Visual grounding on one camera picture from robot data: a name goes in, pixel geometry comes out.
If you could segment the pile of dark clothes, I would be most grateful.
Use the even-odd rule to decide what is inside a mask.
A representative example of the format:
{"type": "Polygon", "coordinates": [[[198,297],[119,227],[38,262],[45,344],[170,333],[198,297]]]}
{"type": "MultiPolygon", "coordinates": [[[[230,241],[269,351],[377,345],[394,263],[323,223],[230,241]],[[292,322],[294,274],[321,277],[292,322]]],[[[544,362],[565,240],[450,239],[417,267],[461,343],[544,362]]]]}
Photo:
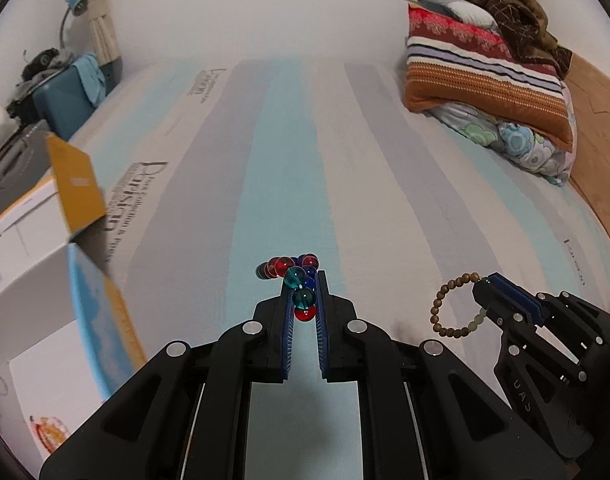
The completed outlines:
{"type": "Polygon", "coordinates": [[[70,49],[47,49],[40,52],[24,68],[20,75],[20,82],[10,97],[6,110],[11,116],[18,114],[20,102],[36,88],[41,81],[55,75],[59,70],[66,68],[73,62],[74,54],[70,49]]]}

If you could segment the blue desk lamp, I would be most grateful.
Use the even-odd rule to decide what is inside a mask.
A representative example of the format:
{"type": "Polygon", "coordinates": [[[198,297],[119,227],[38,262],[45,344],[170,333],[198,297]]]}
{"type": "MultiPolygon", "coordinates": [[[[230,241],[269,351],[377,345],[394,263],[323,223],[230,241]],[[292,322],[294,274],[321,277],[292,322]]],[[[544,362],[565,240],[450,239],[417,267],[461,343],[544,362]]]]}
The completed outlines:
{"type": "Polygon", "coordinates": [[[73,47],[80,50],[88,39],[86,25],[82,17],[88,10],[88,0],[65,0],[67,8],[58,32],[61,49],[73,47]]]}

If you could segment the brown fuzzy blanket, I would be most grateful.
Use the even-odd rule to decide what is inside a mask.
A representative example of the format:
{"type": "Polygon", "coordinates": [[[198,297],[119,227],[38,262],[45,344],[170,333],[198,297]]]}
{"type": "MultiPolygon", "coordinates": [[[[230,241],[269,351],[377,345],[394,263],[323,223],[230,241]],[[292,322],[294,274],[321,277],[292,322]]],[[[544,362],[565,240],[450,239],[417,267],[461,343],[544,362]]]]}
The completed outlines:
{"type": "Polygon", "coordinates": [[[548,32],[548,16],[537,0],[465,0],[486,10],[496,21],[511,55],[524,64],[550,65],[564,80],[573,52],[548,32]]]}

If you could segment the white pillow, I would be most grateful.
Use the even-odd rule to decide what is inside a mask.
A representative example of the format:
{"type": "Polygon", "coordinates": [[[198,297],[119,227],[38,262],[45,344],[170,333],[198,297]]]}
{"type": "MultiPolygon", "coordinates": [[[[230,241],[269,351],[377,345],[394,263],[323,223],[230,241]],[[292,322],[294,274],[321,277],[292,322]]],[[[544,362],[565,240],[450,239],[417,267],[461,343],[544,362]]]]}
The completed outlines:
{"type": "Polygon", "coordinates": [[[474,25],[482,29],[493,29],[497,26],[495,19],[488,11],[469,1],[452,0],[446,4],[446,7],[462,23],[474,25]]]}

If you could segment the floral blanket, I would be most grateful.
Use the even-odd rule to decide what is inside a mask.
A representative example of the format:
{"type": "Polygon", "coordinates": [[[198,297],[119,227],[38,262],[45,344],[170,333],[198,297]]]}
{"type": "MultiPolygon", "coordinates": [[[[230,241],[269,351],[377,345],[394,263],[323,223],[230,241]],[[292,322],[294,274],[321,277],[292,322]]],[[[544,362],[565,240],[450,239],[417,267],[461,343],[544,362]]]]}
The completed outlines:
{"type": "Polygon", "coordinates": [[[558,148],[532,128],[505,122],[469,104],[450,102],[430,114],[465,139],[490,148],[531,174],[562,186],[570,178],[575,155],[558,148]]]}

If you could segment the red striped pillow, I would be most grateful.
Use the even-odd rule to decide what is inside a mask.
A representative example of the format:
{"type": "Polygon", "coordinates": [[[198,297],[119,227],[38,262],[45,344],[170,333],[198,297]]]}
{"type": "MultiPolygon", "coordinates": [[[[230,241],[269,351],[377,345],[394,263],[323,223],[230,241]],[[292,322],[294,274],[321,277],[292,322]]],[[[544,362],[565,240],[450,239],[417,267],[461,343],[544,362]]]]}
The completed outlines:
{"type": "Polygon", "coordinates": [[[563,83],[553,67],[516,62],[501,36],[416,3],[408,18],[408,110],[469,104],[529,126],[563,151],[574,148],[563,83]]]}

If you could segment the teal suitcase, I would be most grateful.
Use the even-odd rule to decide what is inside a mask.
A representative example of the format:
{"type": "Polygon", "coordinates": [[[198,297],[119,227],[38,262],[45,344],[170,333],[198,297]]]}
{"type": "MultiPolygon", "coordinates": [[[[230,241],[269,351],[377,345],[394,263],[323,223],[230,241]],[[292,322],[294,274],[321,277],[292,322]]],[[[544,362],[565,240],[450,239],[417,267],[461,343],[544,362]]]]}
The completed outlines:
{"type": "Polygon", "coordinates": [[[106,98],[106,80],[93,53],[78,56],[32,92],[36,112],[68,141],[106,98]]]}

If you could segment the beige curtain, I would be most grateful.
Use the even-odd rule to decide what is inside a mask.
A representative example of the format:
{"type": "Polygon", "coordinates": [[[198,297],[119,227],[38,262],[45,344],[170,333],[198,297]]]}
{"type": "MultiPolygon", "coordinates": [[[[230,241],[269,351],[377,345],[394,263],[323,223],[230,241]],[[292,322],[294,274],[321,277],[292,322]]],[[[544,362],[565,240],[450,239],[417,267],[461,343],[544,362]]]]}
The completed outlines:
{"type": "Polygon", "coordinates": [[[120,58],[111,0],[88,0],[88,22],[94,52],[104,66],[120,58]]]}

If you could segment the grey suitcase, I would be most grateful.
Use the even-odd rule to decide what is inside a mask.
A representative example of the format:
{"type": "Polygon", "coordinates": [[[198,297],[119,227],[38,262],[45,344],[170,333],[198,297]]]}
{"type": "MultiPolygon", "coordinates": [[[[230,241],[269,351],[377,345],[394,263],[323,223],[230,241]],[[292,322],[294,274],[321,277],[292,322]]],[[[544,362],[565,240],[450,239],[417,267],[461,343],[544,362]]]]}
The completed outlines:
{"type": "Polygon", "coordinates": [[[48,122],[41,119],[14,133],[0,148],[0,214],[49,169],[46,136],[50,132],[48,122]]]}

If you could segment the white cardboard box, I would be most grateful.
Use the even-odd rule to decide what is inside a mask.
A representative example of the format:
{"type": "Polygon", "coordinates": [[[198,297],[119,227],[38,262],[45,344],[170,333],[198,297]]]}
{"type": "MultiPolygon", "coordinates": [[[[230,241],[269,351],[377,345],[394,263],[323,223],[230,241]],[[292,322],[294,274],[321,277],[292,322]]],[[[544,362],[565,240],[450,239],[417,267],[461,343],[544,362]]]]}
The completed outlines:
{"type": "Polygon", "coordinates": [[[91,159],[46,141],[46,175],[0,214],[0,451],[21,479],[146,361],[118,287],[74,241],[106,213],[91,159]]]}

